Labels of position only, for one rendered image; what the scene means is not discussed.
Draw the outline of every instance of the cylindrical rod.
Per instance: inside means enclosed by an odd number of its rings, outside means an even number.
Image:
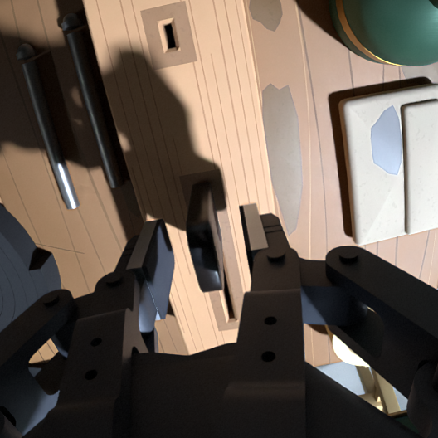
[[[72,31],[79,25],[79,18],[75,14],[68,14],[64,17],[62,30]],[[97,87],[95,85],[93,72],[87,60],[88,56],[84,40],[84,32],[85,29],[82,28],[76,32],[68,33],[67,41],[70,46],[71,56],[75,64],[80,88],[84,97],[85,107],[90,116],[91,126],[95,133],[109,186],[111,188],[120,187],[123,184],[123,179],[120,175],[117,158],[114,152],[115,148],[119,147],[119,144],[113,144],[108,134],[107,123],[113,123],[113,121],[105,120],[104,117],[104,110],[96,91]]]
[[[35,51],[30,44],[22,44],[18,48],[17,59],[26,60],[34,57]],[[26,80],[32,106],[35,111],[36,120],[40,127],[41,136],[46,145],[47,156],[51,164],[51,170],[60,189],[62,199],[69,210],[79,206],[73,182],[62,156],[61,147],[53,127],[49,106],[42,88],[41,77],[38,71],[37,62],[29,61],[22,64],[24,79]]]

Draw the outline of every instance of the gold stripe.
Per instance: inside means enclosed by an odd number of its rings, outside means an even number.
[[[360,50],[365,56],[371,58],[377,62],[381,62],[383,64],[391,64],[392,66],[402,66],[402,64],[394,64],[393,62],[385,61],[382,58],[371,53],[354,35],[352,28],[348,24],[347,16],[345,15],[345,9],[343,8],[343,0],[336,0],[336,8],[338,9],[338,17],[341,25],[343,27],[343,31],[347,34],[348,38],[355,45],[355,47]]]

